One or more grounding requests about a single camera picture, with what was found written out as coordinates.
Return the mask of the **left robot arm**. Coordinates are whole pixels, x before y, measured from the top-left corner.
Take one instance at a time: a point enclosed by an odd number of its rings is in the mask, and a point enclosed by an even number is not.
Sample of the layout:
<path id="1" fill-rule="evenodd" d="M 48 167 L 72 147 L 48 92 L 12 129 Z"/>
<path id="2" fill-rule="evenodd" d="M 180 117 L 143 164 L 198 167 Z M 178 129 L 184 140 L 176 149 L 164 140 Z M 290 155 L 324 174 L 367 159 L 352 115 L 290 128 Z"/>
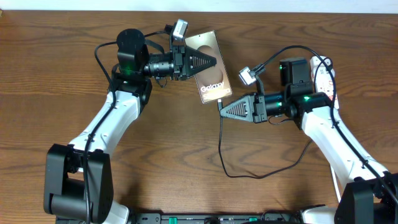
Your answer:
<path id="1" fill-rule="evenodd" d="M 137 29 L 119 33 L 118 63 L 105 75 L 109 87 L 104 105 L 75 139 L 49 149 L 44 211 L 57 223 L 131 223 L 130 209 L 114 199 L 112 153 L 148 103 L 153 81 L 184 81 L 217 63 L 184 45 L 176 26 L 166 26 L 164 33 L 168 52 Z"/>

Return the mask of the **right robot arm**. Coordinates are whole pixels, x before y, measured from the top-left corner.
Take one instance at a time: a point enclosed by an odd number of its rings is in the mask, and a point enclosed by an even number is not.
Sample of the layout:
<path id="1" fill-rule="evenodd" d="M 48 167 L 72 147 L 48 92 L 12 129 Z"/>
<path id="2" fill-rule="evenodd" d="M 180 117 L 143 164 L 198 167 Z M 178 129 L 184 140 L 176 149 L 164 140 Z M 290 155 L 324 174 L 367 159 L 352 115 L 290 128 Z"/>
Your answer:
<path id="1" fill-rule="evenodd" d="M 329 162 L 344 191 L 336 208 L 316 205 L 299 211 L 302 223 L 397 223 L 397 174 L 378 163 L 351 134 L 332 103 L 334 74 L 325 57 L 279 62 L 283 91 L 261 88 L 219 105 L 221 118 L 263 123 L 286 115 Z"/>

